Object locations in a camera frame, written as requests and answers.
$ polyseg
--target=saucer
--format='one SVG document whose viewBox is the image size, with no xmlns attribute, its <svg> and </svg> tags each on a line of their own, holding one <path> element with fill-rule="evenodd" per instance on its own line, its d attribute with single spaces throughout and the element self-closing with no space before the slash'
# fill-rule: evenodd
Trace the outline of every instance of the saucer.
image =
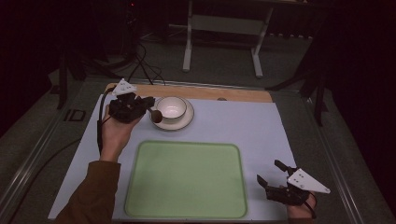
<svg viewBox="0 0 396 224">
<path fill-rule="evenodd" d="M 160 123 L 153 122 L 155 126 L 166 131 L 176 131 L 190 124 L 192 118 L 194 117 L 194 108 L 192 107 L 192 104 L 188 100 L 181 97 L 179 98 L 182 99 L 187 106 L 186 113 L 181 118 L 181 120 L 178 120 L 176 123 L 173 123 L 172 121 L 167 121 L 166 119 L 163 119 L 163 121 L 161 121 Z M 160 102 L 160 100 L 155 101 L 154 107 L 152 107 L 151 109 L 153 110 L 157 109 L 157 104 L 158 102 Z"/>
</svg>

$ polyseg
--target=background desk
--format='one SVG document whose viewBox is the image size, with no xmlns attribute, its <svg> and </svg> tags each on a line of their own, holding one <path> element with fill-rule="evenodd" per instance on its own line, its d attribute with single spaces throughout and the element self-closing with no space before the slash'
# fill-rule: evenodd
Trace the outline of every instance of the background desk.
<svg viewBox="0 0 396 224">
<path fill-rule="evenodd" d="M 224 95 L 220 97 L 230 98 L 236 97 L 236 93 L 238 92 L 243 92 L 244 94 L 241 94 L 240 99 L 243 99 L 244 95 L 246 97 L 250 94 L 258 94 L 260 96 L 257 98 L 261 98 L 262 101 L 270 100 L 270 98 L 265 98 L 265 96 L 269 96 L 266 92 L 260 93 L 260 91 L 226 91 L 208 88 L 160 86 L 137 86 L 137 88 L 139 94 L 149 93 L 150 88 L 155 88 L 157 91 L 156 93 L 160 94 L 159 96 L 166 94 L 175 95 L 178 92 L 184 92 L 186 95 L 181 95 L 183 97 L 193 95 L 199 96 L 200 92 L 205 92 L 205 94 L 203 94 L 205 97 L 210 96 L 218 98 L 219 96 L 214 92 L 221 92 Z M 113 98 L 109 96 L 106 98 L 106 102 L 108 103 Z M 120 163 L 122 166 L 113 219 L 139 220 L 139 218 L 128 217 L 125 214 L 124 203 L 137 145 L 149 139 L 232 143 L 237 145 L 241 153 L 247 190 L 248 211 L 247 215 L 242 218 L 226 220 L 269 221 L 286 219 L 287 214 L 285 206 L 281 203 L 265 200 L 265 192 L 256 181 L 256 174 L 260 174 L 273 186 L 285 184 L 286 174 L 274 166 L 274 160 L 281 160 L 287 165 L 295 166 L 294 158 L 276 105 L 273 103 L 189 99 L 194 106 L 195 116 L 191 124 L 181 131 L 163 132 L 158 130 L 149 120 L 148 114 L 136 125 L 130 142 L 120 156 Z M 57 199 L 52 206 L 49 218 L 55 218 L 64 207 L 74 189 L 84 178 L 88 162 L 98 158 L 98 150 L 95 141 L 98 112 L 99 105 L 97 104 L 66 174 Z M 175 219 L 180 220 L 180 218 L 170 218 L 166 220 Z M 187 221 L 197 221 L 197 219 L 189 218 Z"/>
</svg>

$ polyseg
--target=green tray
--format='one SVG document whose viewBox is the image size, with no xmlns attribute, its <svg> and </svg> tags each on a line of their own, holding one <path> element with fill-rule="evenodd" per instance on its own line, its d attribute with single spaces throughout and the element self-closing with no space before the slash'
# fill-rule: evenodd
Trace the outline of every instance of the green tray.
<svg viewBox="0 0 396 224">
<path fill-rule="evenodd" d="M 125 203 L 128 216 L 238 218 L 247 210 L 237 146 L 168 141 L 139 145 Z"/>
</svg>

